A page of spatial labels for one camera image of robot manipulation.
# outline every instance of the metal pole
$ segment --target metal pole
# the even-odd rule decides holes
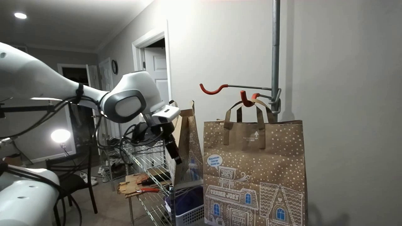
[[[281,0],[273,0],[272,13],[272,99],[275,100],[278,95],[279,88],[279,28],[281,15]],[[278,103],[272,105],[272,111],[278,110]]]

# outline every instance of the gray wall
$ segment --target gray wall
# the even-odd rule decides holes
[[[96,54],[77,53],[59,50],[29,48],[28,53],[43,61],[53,70],[57,71],[57,64],[90,64],[97,65]],[[6,102],[11,106],[47,105],[47,101],[33,101],[12,99]],[[45,112],[18,112],[6,113],[5,119],[0,119],[0,136],[16,134],[33,125]],[[68,129],[66,112],[59,111],[55,116],[36,129],[26,133],[16,140],[16,145],[30,158],[44,160],[47,156],[63,153],[63,150],[51,138],[50,134],[56,129]],[[14,152],[7,146],[0,156]],[[71,151],[71,145],[67,144],[67,151]]]
[[[268,0],[155,1],[99,60],[132,71],[131,42],[167,18],[172,97],[195,101],[202,134],[240,89],[199,83],[270,86],[271,12]],[[402,224],[400,21],[398,0],[282,1],[279,119],[304,121],[311,226]]]

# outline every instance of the trader joe's bag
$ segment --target trader joe's bag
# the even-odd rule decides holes
[[[210,225],[306,225],[302,121],[270,123],[256,107],[257,123],[204,124],[204,218]]]
[[[199,180],[203,176],[202,154],[194,112],[194,101],[191,101],[191,109],[181,110],[180,115],[173,120],[173,137],[182,160],[181,164],[176,165],[166,152],[166,164],[173,185]]]

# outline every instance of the plastic basket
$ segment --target plastic basket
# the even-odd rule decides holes
[[[204,222],[204,205],[176,216],[177,226],[195,225]]]

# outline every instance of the sneaker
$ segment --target sneaker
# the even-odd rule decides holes
[[[83,179],[84,179],[84,178],[86,178],[86,177],[87,177],[87,174],[86,174],[86,173],[84,173],[84,172],[81,172],[81,173],[80,173],[80,176],[81,176],[81,178],[83,178]],[[95,181],[95,180],[96,180],[96,177],[92,177],[92,176],[91,176],[91,180]]]
[[[88,177],[85,175],[85,178],[82,178],[84,180],[85,183],[88,183]],[[95,186],[97,185],[98,182],[96,180],[91,180],[91,185]]]
[[[102,174],[102,172],[105,170],[105,166],[100,166],[98,170],[98,174]]]
[[[103,182],[103,183],[106,183],[106,182],[109,181],[109,177],[108,177],[106,171],[103,171],[102,174],[101,174],[101,176],[103,177],[103,178],[102,178],[102,182]]]

